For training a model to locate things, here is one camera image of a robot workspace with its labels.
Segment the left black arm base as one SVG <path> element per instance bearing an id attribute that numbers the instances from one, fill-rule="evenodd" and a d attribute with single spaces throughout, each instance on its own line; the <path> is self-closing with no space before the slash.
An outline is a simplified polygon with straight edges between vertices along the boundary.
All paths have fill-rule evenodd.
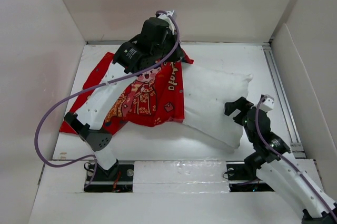
<path id="1" fill-rule="evenodd" d="M 100 167 L 97 167 L 94 174 L 94 162 L 85 162 L 86 179 L 84 191 L 90 193 L 133 192 L 134 165 L 134 161 L 120 161 L 118 167 L 108 176 Z"/>

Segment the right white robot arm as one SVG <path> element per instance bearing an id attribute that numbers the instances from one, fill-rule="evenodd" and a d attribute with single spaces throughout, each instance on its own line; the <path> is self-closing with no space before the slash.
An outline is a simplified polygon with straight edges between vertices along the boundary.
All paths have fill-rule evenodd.
<path id="1" fill-rule="evenodd" d="M 241 97 L 224 105 L 224 114 L 243 127 L 254 153 L 244 159 L 243 172 L 272 188 L 302 223 L 336 223 L 336 201 L 301 168 L 291 148 L 271 130 L 268 112 L 274 99 L 262 95 L 258 104 Z"/>

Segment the white pillow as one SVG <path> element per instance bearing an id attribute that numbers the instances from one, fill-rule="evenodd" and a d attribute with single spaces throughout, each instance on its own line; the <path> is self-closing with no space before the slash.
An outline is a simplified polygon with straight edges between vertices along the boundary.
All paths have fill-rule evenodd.
<path id="1" fill-rule="evenodd" d="M 253 75 L 226 73 L 187 63 L 182 64 L 182 74 L 183 124 L 237 149 L 243 128 L 224 114 L 225 103 L 246 98 Z"/>

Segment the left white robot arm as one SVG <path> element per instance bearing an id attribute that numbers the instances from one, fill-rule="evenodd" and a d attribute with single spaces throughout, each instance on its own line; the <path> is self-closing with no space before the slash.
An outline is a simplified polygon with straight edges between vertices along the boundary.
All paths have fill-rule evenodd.
<path id="1" fill-rule="evenodd" d="M 111 139 L 124 124 L 184 119 L 182 64 L 188 61 L 172 12 L 159 11 L 91 72 L 61 129 L 86 143 L 104 179 L 117 175 Z"/>

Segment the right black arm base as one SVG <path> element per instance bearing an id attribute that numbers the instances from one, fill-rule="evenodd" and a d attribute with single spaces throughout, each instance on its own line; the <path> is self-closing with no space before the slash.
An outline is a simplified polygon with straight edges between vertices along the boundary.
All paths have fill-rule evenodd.
<path id="1" fill-rule="evenodd" d="M 257 154 L 251 154 L 244 161 L 227 161 L 222 177 L 229 182 L 230 192 L 272 192 L 265 181 L 256 176 L 257 169 L 265 160 Z"/>

